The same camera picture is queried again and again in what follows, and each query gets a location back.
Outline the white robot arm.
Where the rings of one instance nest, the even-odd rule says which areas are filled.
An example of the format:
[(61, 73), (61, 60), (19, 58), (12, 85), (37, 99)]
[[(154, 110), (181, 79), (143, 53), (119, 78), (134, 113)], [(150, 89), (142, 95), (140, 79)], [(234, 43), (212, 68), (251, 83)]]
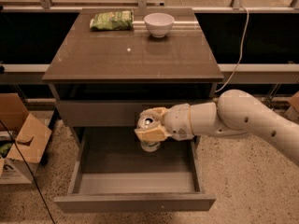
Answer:
[(224, 92), (216, 103), (147, 109), (140, 114), (135, 129), (143, 149), (148, 152), (156, 150), (169, 137), (182, 141), (199, 135), (241, 138), (249, 133), (299, 163), (299, 125), (240, 90)]

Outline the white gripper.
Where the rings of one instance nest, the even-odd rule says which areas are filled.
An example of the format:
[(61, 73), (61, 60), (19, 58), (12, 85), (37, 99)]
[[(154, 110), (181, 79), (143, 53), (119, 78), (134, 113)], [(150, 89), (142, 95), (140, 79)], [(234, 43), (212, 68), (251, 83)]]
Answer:
[(154, 107), (146, 109), (140, 116), (152, 117), (156, 120), (164, 120), (164, 126), (158, 124), (146, 129), (135, 129), (135, 134), (140, 141), (153, 143), (162, 142), (168, 137), (177, 141), (191, 140), (194, 138), (190, 121), (191, 106), (188, 104), (174, 105), (170, 109)]

